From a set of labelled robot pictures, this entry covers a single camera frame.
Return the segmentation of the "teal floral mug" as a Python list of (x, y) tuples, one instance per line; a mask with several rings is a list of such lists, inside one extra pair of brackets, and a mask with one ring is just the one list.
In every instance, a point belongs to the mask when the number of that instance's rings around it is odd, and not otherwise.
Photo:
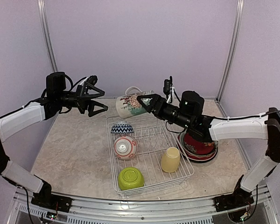
[(154, 94), (154, 91), (142, 91), (136, 86), (127, 88), (125, 95), (116, 99), (115, 105), (118, 115), (122, 119), (127, 119), (146, 113), (147, 111), (138, 102), (137, 97), (150, 94)]

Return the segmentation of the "blue white patterned bowl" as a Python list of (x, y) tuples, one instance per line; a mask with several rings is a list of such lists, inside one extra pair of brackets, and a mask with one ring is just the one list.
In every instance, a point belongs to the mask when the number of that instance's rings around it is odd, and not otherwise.
[(118, 122), (114, 124), (110, 131), (111, 134), (131, 134), (134, 129), (131, 124), (126, 122)]

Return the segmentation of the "white red patterned bowl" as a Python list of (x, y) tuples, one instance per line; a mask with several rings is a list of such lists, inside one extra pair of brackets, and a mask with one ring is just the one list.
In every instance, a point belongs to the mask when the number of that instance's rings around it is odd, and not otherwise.
[(131, 136), (121, 136), (114, 142), (114, 152), (120, 160), (131, 160), (138, 151), (138, 144)]

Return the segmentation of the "teal red flower plate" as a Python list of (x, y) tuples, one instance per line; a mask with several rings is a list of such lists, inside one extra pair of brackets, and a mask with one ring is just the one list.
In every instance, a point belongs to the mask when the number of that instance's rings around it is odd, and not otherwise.
[(193, 139), (188, 133), (179, 134), (178, 140), (184, 148), (184, 151), (188, 154), (207, 156), (217, 152), (217, 144), (214, 141), (211, 143), (199, 142)]

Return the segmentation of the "pale yellow cup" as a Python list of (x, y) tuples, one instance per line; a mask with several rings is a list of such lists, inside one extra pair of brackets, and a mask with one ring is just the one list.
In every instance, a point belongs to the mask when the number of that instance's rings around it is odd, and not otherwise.
[(175, 172), (180, 164), (180, 151), (176, 147), (169, 147), (162, 156), (161, 169), (166, 173)]

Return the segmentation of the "black rimmed beige plate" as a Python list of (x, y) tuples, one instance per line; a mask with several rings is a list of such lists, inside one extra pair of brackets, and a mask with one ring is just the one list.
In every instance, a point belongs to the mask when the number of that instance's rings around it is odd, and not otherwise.
[(208, 158), (208, 159), (203, 159), (203, 160), (194, 160), (194, 159), (191, 159), (191, 161), (192, 162), (195, 162), (195, 163), (206, 163), (206, 162), (209, 162), (209, 161), (211, 161), (211, 160), (213, 160), (216, 156), (217, 156), (217, 154), (218, 154), (218, 151), (215, 153), (215, 154), (213, 154), (210, 158)]

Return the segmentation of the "lime green bowl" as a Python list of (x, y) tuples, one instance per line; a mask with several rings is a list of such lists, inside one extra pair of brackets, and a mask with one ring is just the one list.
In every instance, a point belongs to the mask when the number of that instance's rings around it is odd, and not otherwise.
[(143, 174), (135, 167), (124, 168), (118, 176), (118, 184), (121, 190), (143, 187), (144, 182)]

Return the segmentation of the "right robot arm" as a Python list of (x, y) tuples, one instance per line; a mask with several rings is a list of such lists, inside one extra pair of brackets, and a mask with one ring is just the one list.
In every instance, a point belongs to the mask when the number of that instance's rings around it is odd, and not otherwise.
[(155, 117), (182, 127), (199, 142), (226, 139), (262, 139), (265, 154), (244, 174), (229, 197), (233, 207), (244, 203), (248, 195), (280, 164), (280, 111), (274, 107), (258, 115), (216, 118), (203, 114), (204, 98), (194, 91), (182, 93), (179, 106), (167, 103), (158, 94), (141, 95), (137, 101)]

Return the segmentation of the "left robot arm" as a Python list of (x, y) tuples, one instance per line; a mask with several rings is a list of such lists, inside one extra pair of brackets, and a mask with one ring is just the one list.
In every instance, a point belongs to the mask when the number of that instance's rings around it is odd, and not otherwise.
[(50, 208), (56, 203), (56, 197), (51, 194), (51, 186), (41, 178), (10, 160), (6, 155), (3, 143), (23, 129), (54, 117), (66, 107), (77, 108), (81, 114), (88, 112), (93, 117), (107, 111), (108, 107), (95, 101), (104, 96), (102, 89), (95, 87), (95, 77), (82, 80), (75, 92), (66, 91), (64, 81), (48, 81), (45, 97), (29, 102), (17, 111), (0, 118), (0, 176), (30, 190), (45, 207)]

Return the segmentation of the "left aluminium frame post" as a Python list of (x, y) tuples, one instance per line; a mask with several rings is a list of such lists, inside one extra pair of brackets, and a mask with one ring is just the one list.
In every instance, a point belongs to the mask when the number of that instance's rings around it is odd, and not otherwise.
[(53, 72), (58, 72), (58, 67), (56, 63), (56, 57), (53, 50), (52, 41), (50, 38), (49, 23), (46, 14), (46, 6), (44, 0), (37, 0), (38, 11), (40, 15), (40, 22), (42, 26), (42, 32), (45, 41), (45, 47), (48, 53), (49, 62)]

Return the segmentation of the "aluminium frame post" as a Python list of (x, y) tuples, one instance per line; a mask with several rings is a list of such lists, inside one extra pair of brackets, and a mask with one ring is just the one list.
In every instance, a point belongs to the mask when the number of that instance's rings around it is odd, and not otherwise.
[(37, 0), (38, 11), (40, 15), (40, 22), (42, 26), (42, 32), (45, 41), (45, 47), (48, 53), (49, 62), (53, 72), (58, 72), (58, 67), (56, 63), (56, 57), (53, 50), (52, 41), (50, 38), (49, 23), (46, 14), (46, 6), (44, 0)]
[(237, 1), (235, 20), (234, 20), (234, 25), (233, 25), (232, 35), (231, 35), (231, 43), (230, 43), (230, 46), (229, 46), (229, 51), (228, 51), (228, 55), (227, 55), (226, 64), (225, 64), (225, 67), (224, 67), (222, 80), (221, 80), (219, 90), (218, 90), (218, 94), (217, 94), (217, 97), (216, 97), (216, 100), (217, 100), (218, 103), (220, 103), (222, 98), (223, 98), (224, 91), (226, 89), (228, 78), (229, 78), (229, 75), (230, 75), (231, 66), (232, 66), (232, 63), (233, 63), (233, 58), (234, 58), (234, 55), (235, 55), (235, 52), (236, 52), (237, 43), (238, 43), (238, 36), (239, 36), (239, 33), (240, 33), (242, 15), (243, 15), (243, 10), (244, 10), (244, 2), (245, 2), (244, 0), (238, 0)]

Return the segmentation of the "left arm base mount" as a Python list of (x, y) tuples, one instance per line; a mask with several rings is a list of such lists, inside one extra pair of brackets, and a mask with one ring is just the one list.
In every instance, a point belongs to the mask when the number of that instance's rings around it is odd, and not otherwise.
[(57, 212), (69, 213), (72, 204), (72, 198), (48, 194), (41, 196), (40, 194), (33, 194), (31, 203), (46, 209), (55, 210)]

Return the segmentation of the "right aluminium frame post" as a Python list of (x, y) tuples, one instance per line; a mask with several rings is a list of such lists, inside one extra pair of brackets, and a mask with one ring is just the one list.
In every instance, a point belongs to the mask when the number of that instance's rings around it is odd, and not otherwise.
[(233, 25), (232, 35), (231, 35), (231, 43), (230, 43), (230, 46), (229, 46), (229, 51), (228, 51), (228, 55), (227, 55), (226, 64), (225, 64), (225, 67), (224, 67), (222, 80), (221, 80), (219, 90), (218, 90), (218, 94), (217, 94), (217, 97), (216, 97), (216, 100), (217, 100), (218, 103), (220, 103), (222, 98), (223, 98), (224, 91), (226, 89), (228, 78), (229, 78), (229, 75), (230, 75), (231, 66), (232, 66), (232, 63), (233, 63), (233, 58), (234, 58), (234, 55), (235, 55), (235, 52), (236, 52), (237, 43), (238, 43), (238, 36), (239, 36), (239, 33), (240, 33), (242, 15), (243, 15), (243, 10), (244, 10), (244, 2), (245, 2), (244, 0), (238, 0), (237, 1), (235, 20), (234, 20), (234, 25)]

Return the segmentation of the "front aluminium rail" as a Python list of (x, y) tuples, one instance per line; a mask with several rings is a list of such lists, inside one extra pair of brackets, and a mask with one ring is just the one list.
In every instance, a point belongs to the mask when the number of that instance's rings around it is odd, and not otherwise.
[(8, 224), (231, 224), (230, 217), (243, 207), (217, 211), (212, 196), (165, 201), (108, 200), (69, 195), (68, 212), (27, 202), (30, 194), (17, 189), (11, 204)]

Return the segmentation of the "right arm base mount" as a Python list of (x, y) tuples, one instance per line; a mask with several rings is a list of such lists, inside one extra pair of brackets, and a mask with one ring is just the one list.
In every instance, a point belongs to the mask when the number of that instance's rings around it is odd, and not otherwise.
[(254, 203), (252, 196), (235, 196), (233, 194), (216, 196), (213, 198), (216, 212), (232, 210)]

